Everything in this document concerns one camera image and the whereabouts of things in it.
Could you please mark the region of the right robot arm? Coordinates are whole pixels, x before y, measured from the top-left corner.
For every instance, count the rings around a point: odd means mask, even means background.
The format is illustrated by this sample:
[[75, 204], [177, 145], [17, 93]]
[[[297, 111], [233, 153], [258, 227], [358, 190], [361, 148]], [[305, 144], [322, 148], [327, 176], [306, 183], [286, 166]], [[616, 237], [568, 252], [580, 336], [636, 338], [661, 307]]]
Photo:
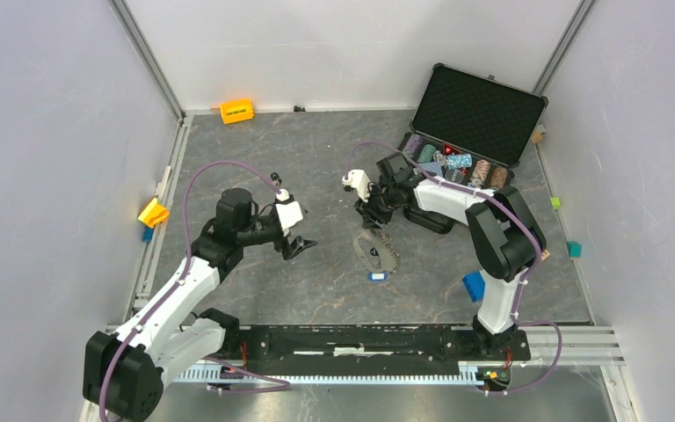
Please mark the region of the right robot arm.
[[462, 186], [426, 171], [402, 153], [377, 164], [378, 181], [360, 169], [342, 177], [347, 192], [358, 195], [355, 208], [366, 228], [388, 224], [396, 211], [440, 234], [456, 223], [468, 228], [482, 266], [484, 293], [473, 319], [472, 345], [484, 359], [502, 353], [517, 330], [522, 284], [541, 262], [546, 247], [538, 222], [520, 192]]

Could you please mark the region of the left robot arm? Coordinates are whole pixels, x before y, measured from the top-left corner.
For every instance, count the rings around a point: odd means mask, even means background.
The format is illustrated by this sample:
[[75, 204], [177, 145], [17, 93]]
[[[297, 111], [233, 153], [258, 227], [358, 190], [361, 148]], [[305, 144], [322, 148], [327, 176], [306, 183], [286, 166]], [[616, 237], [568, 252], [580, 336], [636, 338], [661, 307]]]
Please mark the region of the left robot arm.
[[184, 331], [178, 327], [233, 271], [246, 247], [272, 244], [289, 260], [314, 246], [290, 236], [304, 218], [301, 204], [285, 189], [265, 207], [258, 207], [246, 189], [224, 191], [214, 217], [192, 241], [192, 255], [154, 297], [113, 333], [98, 331], [89, 338], [83, 398], [127, 421], [144, 421], [190, 366], [213, 353], [234, 356], [241, 346], [240, 333], [232, 329], [236, 318], [210, 309]]

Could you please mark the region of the blue key tag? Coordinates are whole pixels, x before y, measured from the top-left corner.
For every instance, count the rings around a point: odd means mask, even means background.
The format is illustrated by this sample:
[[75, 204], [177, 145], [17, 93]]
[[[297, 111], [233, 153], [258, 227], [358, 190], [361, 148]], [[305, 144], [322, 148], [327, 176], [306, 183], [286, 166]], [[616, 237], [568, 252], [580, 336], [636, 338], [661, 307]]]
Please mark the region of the blue key tag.
[[381, 282], [385, 281], [388, 278], [388, 273], [387, 272], [380, 272], [380, 273], [369, 273], [367, 275], [367, 279], [373, 282]]

